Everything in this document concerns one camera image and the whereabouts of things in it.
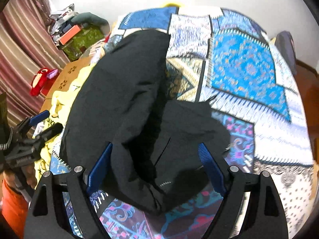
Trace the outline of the orange sleeve forearm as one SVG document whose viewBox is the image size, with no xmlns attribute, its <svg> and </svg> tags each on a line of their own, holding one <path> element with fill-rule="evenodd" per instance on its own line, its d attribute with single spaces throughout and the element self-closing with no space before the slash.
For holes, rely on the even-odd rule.
<svg viewBox="0 0 319 239">
<path fill-rule="evenodd" d="M 23 195 L 13 191 L 5 180 L 2 182 L 2 214 L 18 238 L 23 238 L 29 204 Z"/>
</svg>

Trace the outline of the person's left hand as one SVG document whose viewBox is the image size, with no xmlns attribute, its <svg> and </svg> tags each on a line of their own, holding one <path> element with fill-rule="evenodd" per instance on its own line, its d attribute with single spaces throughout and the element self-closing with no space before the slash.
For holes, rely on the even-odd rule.
<svg viewBox="0 0 319 239">
<path fill-rule="evenodd" d="M 35 186 L 37 185 L 34 164 L 5 170 L 3 176 L 7 185 L 14 192 L 19 192 L 27 201 L 31 201 Z"/>
</svg>

